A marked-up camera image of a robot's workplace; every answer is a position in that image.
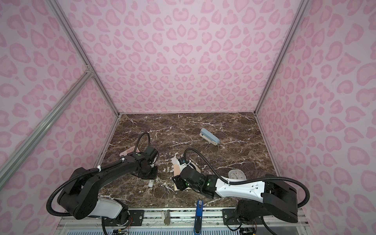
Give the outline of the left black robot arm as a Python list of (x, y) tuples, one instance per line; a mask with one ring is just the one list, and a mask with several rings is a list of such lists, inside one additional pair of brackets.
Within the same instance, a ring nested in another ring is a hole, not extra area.
[(99, 196), (99, 191), (118, 178), (131, 174), (140, 179), (156, 179), (156, 162), (159, 152), (148, 146), (144, 152), (131, 152), (120, 160), (104, 167), (81, 167), (73, 172), (66, 184), (60, 187), (58, 204), (68, 216), (80, 220), (89, 216), (106, 217), (123, 225), (129, 220), (128, 206), (119, 200)]

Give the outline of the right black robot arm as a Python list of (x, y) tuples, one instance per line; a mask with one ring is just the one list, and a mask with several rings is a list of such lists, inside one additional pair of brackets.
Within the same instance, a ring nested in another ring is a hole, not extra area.
[(240, 185), (239, 180), (225, 178), (222, 181), (190, 166), (184, 167), (172, 180), (178, 190), (191, 188), (209, 199), (239, 198), (237, 215), (248, 220), (273, 215), (285, 222), (298, 222), (297, 191), (282, 180), (266, 179)]

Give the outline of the white glue stick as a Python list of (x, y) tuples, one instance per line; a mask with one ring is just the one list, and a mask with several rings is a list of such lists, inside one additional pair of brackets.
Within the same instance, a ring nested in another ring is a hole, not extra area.
[(153, 188), (153, 185), (154, 185), (154, 180), (150, 180), (149, 183), (148, 183), (148, 186), (150, 188)]

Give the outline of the pink envelope with cream flap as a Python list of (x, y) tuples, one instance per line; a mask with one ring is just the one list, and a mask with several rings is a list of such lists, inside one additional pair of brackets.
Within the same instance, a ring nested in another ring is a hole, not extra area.
[[(171, 162), (173, 164), (174, 176), (179, 175), (181, 173), (181, 167), (180, 163), (178, 162), (178, 159), (176, 157), (173, 157), (171, 158)], [(199, 173), (201, 173), (201, 169), (195, 163), (190, 163), (190, 166), (192, 168), (195, 168)]]

